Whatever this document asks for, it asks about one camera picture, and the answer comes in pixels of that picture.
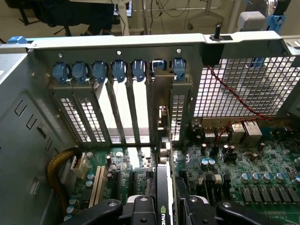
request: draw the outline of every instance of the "metal mesh grille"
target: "metal mesh grille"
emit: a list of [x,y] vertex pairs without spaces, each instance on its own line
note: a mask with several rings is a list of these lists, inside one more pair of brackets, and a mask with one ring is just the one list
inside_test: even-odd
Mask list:
[[[294,57],[223,59],[214,68],[224,81],[255,111],[276,115],[299,80],[299,67],[291,67]],[[203,68],[194,117],[252,116],[253,113]]]
[[78,132],[82,142],[91,142],[90,136],[88,135],[83,122],[80,119],[78,111],[74,108],[73,103],[68,98],[60,99],[72,124]]
[[172,141],[179,141],[184,95],[173,96],[171,134]]
[[80,98],[79,102],[82,106],[82,109],[84,111],[84,114],[90,124],[90,128],[92,129],[92,132],[97,140],[97,142],[105,142],[104,136],[102,134],[98,119],[96,117],[94,108],[92,106],[92,103],[88,98]]

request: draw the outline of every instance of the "motherboard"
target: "motherboard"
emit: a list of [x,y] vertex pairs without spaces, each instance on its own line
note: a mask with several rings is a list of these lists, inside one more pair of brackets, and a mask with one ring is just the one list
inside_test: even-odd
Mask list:
[[[79,202],[79,210],[88,209],[95,204],[91,205],[91,198],[97,189],[101,190],[99,193],[101,196],[95,196],[97,202],[112,198],[125,204],[129,196],[144,195],[147,180],[153,181],[155,157],[151,148],[101,148],[93,149],[86,154],[90,157],[90,167],[84,179],[76,179],[72,195],[72,198]],[[98,174],[99,167],[104,170],[102,176]],[[88,187],[86,182],[89,182],[89,176],[93,175],[95,176],[92,179],[93,187]],[[101,184],[98,181],[99,187],[95,187],[97,177],[103,177]]]
[[282,224],[300,224],[298,140],[267,135],[252,148],[197,144],[176,149],[174,166],[190,194],[206,197],[212,206],[233,200]]

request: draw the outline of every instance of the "black pcie slot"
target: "black pcie slot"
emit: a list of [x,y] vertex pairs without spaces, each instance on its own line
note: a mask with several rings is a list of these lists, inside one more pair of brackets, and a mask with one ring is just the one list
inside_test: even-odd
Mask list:
[[121,196],[121,171],[117,171],[115,172],[112,181],[111,198],[120,200],[120,196]]
[[211,174],[206,175],[206,181],[205,182],[206,182],[207,194],[208,194],[210,205],[214,206],[215,205],[215,200],[214,200],[212,190],[214,188],[215,181],[213,180],[213,177],[212,177]]
[[137,194],[137,172],[129,173],[128,197]]

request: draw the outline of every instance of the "white connector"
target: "white connector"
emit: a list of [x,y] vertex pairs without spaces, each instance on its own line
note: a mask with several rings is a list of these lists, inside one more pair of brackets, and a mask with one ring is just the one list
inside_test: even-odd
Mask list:
[[79,160],[77,160],[77,157],[75,156],[71,164],[71,170],[77,175],[77,177],[80,177],[81,179],[85,178],[89,167],[90,162],[85,153],[82,154]]

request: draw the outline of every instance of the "blue plastic latch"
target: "blue plastic latch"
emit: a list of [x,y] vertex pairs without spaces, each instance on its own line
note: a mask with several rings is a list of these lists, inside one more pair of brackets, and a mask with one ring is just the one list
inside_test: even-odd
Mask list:
[[67,82],[69,73],[70,73],[69,66],[63,62],[56,63],[52,70],[52,76],[60,84],[64,84]]
[[28,44],[27,40],[23,36],[14,36],[11,37],[8,41],[8,44]]
[[72,75],[78,83],[85,83],[88,72],[88,67],[83,62],[77,62],[73,65]]
[[93,77],[98,83],[103,83],[106,78],[107,66],[104,62],[95,62],[92,68]]
[[271,15],[267,19],[267,30],[273,30],[277,34],[280,32],[284,22],[285,22],[285,15]]
[[112,75],[117,79],[118,83],[122,83],[126,77],[125,62],[116,60],[112,64]]
[[138,82],[141,82],[145,79],[146,76],[146,66],[145,62],[142,60],[136,60],[132,64],[132,74],[136,77]]
[[183,59],[174,59],[173,70],[176,75],[176,80],[183,80],[186,77],[186,62]]

